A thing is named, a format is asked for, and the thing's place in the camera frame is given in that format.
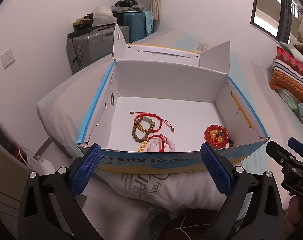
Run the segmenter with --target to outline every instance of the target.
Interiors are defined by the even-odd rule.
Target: window
[[[251,24],[277,41],[289,43],[297,38],[301,16],[298,0],[254,0]]]

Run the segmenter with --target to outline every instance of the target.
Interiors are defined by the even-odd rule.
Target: electrical outlet
[[[13,48],[10,47],[3,54],[0,55],[1,61],[3,62],[4,68],[8,67],[11,63],[15,61],[15,57],[13,56]]]

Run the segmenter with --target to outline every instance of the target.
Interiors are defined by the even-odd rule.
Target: headphones
[[[115,6],[117,7],[133,7],[134,5],[138,5],[135,0],[120,0],[118,1]]]

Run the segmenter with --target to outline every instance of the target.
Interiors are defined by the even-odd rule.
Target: metal screw
[[[36,177],[36,175],[37,175],[37,173],[33,171],[31,174],[29,174],[29,177],[34,178],[34,177]]]
[[[270,171],[266,171],[265,174],[267,177],[270,177],[270,178],[273,176],[273,174]]]
[[[66,171],[67,171],[66,167],[61,167],[59,168],[58,173],[64,174]]]
[[[243,172],[244,172],[244,169],[243,169],[242,167],[240,167],[240,166],[237,166],[237,167],[235,168],[235,170],[236,170],[238,173],[243,173]]]

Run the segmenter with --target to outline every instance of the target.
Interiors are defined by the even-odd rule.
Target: striped blanket
[[[303,102],[303,64],[279,46],[270,87],[273,90],[287,89]]]

